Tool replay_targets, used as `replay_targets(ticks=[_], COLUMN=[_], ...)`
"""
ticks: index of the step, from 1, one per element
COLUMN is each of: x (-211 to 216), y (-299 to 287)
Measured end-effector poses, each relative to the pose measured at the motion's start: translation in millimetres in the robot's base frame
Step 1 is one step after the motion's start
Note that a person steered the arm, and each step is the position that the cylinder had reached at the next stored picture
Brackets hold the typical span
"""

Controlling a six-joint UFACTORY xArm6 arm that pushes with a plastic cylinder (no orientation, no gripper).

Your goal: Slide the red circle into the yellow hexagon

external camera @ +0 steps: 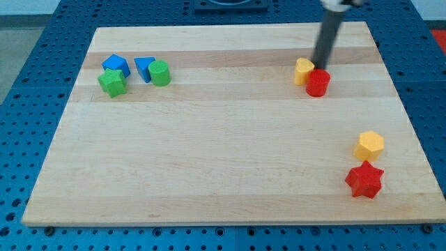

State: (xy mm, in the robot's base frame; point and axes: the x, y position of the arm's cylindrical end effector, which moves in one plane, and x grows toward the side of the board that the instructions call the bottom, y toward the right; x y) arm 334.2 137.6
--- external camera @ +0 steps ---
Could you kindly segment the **silver rod mount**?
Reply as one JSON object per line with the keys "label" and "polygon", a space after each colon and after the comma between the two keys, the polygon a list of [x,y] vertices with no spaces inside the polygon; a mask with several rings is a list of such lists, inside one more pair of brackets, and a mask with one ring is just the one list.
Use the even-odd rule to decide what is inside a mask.
{"label": "silver rod mount", "polygon": [[364,4],[364,0],[321,0],[326,10],[332,12],[346,12],[351,7],[360,7]]}

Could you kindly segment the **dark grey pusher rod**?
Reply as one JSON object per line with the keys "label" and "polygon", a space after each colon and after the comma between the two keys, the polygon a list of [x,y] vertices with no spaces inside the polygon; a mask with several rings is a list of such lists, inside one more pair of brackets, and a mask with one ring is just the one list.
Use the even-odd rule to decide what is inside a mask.
{"label": "dark grey pusher rod", "polygon": [[312,62],[317,69],[326,69],[344,12],[326,10],[316,40]]}

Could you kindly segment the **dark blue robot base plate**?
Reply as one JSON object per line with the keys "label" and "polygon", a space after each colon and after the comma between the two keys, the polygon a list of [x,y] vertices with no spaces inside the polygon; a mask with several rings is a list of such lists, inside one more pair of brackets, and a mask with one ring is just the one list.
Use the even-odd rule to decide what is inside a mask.
{"label": "dark blue robot base plate", "polygon": [[244,10],[268,9],[269,0],[193,0],[196,13],[209,13],[213,11],[237,12]]}

